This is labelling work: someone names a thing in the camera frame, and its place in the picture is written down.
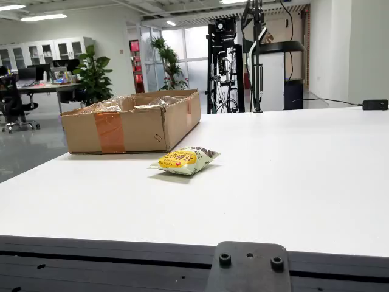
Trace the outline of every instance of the metal frame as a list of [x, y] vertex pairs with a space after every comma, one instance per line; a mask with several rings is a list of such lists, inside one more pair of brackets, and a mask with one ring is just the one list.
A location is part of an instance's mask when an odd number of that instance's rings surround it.
[[[0, 287], [203, 292], [215, 252], [214, 246], [0, 236]], [[389, 258], [293, 251], [287, 257], [294, 292], [389, 290]]]

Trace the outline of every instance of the office chair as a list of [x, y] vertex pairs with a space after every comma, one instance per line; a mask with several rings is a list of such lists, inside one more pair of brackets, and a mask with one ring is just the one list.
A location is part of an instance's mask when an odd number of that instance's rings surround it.
[[8, 74], [8, 69], [7, 69], [7, 67], [0, 66], [0, 77], [6, 76], [7, 74]]
[[31, 105], [23, 105], [22, 99], [16, 86], [16, 78], [14, 75], [0, 78], [0, 111], [5, 117], [6, 125], [2, 128], [5, 132], [8, 130], [12, 134], [14, 126], [28, 126], [32, 130], [40, 129], [41, 126], [37, 121], [26, 121], [25, 110], [34, 110], [38, 107], [37, 103], [34, 103], [34, 108], [31, 109]]

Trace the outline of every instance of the open cardboard box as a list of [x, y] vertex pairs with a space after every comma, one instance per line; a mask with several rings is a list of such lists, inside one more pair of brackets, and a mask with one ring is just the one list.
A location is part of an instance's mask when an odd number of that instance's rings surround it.
[[[139, 108], [164, 96], [180, 101]], [[200, 96], [197, 90], [133, 94], [61, 116], [70, 153], [168, 152], [200, 121]]]

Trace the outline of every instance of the orange packing tape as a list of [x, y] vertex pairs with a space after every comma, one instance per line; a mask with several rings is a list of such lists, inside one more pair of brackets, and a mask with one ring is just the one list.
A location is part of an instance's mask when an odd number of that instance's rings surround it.
[[192, 99], [187, 99], [187, 129], [192, 127]]
[[95, 113], [94, 116], [102, 152], [125, 153], [120, 113]]

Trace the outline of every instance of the green leaves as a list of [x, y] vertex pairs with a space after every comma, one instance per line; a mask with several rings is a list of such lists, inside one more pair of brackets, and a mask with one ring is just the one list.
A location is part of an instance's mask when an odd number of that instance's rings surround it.
[[95, 60], [94, 55], [94, 46], [88, 46], [86, 54], [80, 55], [80, 59], [83, 62], [73, 71], [73, 74], [79, 74], [82, 77], [82, 84], [86, 90], [86, 100], [84, 100], [86, 105], [112, 97], [112, 89], [108, 87], [112, 85], [111, 79], [105, 76], [106, 73], [113, 71], [105, 69], [110, 59], [108, 57], [99, 57]]
[[104, 68], [104, 67], [107, 67], [109, 61], [111, 61], [110, 58], [100, 57], [100, 58], [97, 58], [96, 63], [99, 64], [101, 68]]
[[150, 45], [157, 50], [161, 50], [166, 47], [166, 42], [164, 38], [152, 38]]
[[85, 60], [87, 57], [88, 57], [87, 54], [82, 53], [82, 54], [78, 57], [78, 59], [80, 59], [81, 61], [83, 61], [83, 60]]
[[86, 47], [86, 53], [88, 54], [88, 57], [93, 57], [95, 55], [95, 46], [92, 44], [88, 47]]
[[158, 50], [164, 70], [169, 75], [169, 81], [165, 80], [165, 85], [160, 90], [176, 89], [178, 87], [185, 88], [186, 84], [176, 81], [175, 77], [175, 75], [182, 75], [182, 68], [178, 64], [177, 53], [166, 45], [166, 41], [163, 38], [152, 38], [150, 45]]

